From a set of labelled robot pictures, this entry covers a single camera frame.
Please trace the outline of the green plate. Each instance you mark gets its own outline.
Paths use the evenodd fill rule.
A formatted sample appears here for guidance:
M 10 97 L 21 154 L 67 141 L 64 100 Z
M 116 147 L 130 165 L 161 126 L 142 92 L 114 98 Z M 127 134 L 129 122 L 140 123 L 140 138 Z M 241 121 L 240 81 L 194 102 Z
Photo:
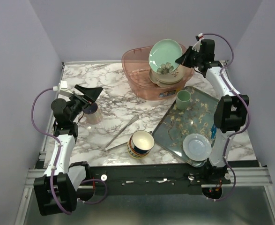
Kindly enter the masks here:
M 178 42 L 171 39 L 163 39 L 157 42 L 149 53 L 150 68 L 160 75 L 172 73 L 179 67 L 176 59 L 183 54 Z

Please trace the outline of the cream divided plate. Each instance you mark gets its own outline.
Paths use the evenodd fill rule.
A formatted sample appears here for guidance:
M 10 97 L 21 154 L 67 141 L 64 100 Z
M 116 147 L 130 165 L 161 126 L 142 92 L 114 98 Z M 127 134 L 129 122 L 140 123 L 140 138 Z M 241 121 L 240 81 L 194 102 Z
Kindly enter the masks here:
M 166 87 L 180 82 L 185 76 L 184 70 L 176 69 L 174 72 L 167 75 L 160 75 L 152 69 L 149 71 L 149 78 L 152 83 L 157 84 L 159 87 Z

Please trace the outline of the colourful striped bowl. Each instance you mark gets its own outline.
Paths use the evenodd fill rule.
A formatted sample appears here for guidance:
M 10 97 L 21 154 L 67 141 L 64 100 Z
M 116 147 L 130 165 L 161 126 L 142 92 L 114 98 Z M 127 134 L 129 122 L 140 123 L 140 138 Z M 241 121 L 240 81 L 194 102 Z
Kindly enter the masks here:
M 150 132 L 134 132 L 126 144 L 127 152 L 134 158 L 147 156 L 154 148 L 155 140 Z

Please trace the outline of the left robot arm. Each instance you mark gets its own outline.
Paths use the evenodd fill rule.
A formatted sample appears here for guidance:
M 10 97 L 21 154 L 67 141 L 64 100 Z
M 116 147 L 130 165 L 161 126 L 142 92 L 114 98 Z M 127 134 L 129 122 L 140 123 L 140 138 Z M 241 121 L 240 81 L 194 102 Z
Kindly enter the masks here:
M 53 134 L 44 133 L 55 140 L 55 145 L 46 171 L 33 183 L 42 216 L 72 214 L 78 202 L 78 187 L 88 183 L 94 185 L 99 181 L 93 178 L 87 162 L 71 164 L 70 157 L 78 137 L 78 124 L 75 119 L 84 109 L 96 102 L 103 88 L 84 88 L 76 85 L 75 89 L 80 94 L 63 89 L 61 86 L 52 88 L 53 91 L 67 96 L 69 100 L 57 98 L 52 101 L 51 110 L 55 118 Z

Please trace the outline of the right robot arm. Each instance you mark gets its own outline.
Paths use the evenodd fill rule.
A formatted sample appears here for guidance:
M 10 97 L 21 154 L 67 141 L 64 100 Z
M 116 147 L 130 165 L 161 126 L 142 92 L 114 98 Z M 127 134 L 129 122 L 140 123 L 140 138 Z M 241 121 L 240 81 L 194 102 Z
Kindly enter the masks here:
M 176 63 L 187 68 L 198 68 L 216 91 L 219 102 L 214 113 L 216 137 L 209 162 L 204 166 L 203 179 L 215 183 L 227 173 L 229 148 L 235 135 L 244 132 L 250 121 L 248 115 L 249 97 L 237 91 L 229 81 L 225 66 L 215 60 L 215 42 L 204 37 L 197 37 L 197 43 Z

